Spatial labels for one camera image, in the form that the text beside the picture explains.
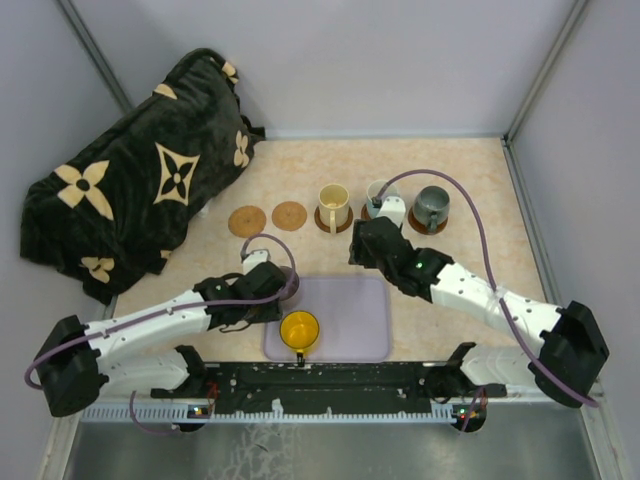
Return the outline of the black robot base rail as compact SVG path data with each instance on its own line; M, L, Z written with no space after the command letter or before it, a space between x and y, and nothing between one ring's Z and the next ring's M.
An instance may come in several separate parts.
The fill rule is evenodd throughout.
M471 398L477 386L456 363L422 362L208 364L185 386L154 388L154 399L205 399L217 413L265 412L278 399L286 412L430 412L433 400Z

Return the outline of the grey ceramic mug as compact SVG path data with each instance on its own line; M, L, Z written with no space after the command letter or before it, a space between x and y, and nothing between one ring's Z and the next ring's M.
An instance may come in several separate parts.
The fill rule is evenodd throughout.
M433 231L448 218L450 197L447 191L439 186L427 186L416 196L412 208L418 221L429 231Z

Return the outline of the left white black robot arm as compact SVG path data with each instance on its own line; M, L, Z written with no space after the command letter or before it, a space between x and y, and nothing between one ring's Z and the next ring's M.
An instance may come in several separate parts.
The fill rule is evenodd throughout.
M149 349L189 335L221 330L241 321L281 319L280 302L297 274L270 261L246 273L210 277L155 307L119 318L59 320L30 370L39 379L49 412L75 414L103 396L149 394L189 398L208 384L208 369L196 349L178 345L152 356Z

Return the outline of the purple glass mug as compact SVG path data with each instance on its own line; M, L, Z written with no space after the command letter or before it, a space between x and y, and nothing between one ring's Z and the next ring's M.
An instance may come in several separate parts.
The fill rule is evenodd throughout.
M298 273L288 266L280 266L281 272L285 276L285 284L280 296L281 302L291 300L298 292L300 288L300 278Z

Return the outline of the white light blue mug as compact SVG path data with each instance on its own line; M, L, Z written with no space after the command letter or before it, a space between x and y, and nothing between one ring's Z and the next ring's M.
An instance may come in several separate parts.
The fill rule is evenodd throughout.
M373 204L373 198L379 194L380 190L383 188L383 186L385 185L386 181L385 180L376 180L374 182L372 182L368 188L367 188L367 211L368 214L373 217L375 216L379 209L376 208ZM399 190L395 185L391 185L389 186L383 195L383 199L385 199L388 196L399 196Z

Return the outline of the cream ceramic mug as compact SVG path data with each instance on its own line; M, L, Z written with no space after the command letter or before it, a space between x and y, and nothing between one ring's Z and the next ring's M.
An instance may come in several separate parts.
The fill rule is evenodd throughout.
M318 206L322 221L330 226L331 234L343 225L349 210L349 192L340 184L328 184L319 192Z

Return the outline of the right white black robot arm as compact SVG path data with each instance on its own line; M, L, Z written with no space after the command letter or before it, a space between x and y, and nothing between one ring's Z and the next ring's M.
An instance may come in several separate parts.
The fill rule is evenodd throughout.
M377 269L400 292L466 313L513 335L525 371L549 398L569 408L596 406L589 393L610 351L591 309L561 307L501 289L432 248L415 248L387 217L354 224L349 262Z

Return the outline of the woven rattan coaster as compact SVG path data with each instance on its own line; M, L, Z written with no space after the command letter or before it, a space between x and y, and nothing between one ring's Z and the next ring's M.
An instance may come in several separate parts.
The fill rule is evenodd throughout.
M307 220L305 207L295 201L284 201L278 204L271 215L274 226L283 231L299 230Z
M264 211L253 205L246 205L236 209L229 217L229 231L240 238L249 238L261 233L266 226L267 218Z

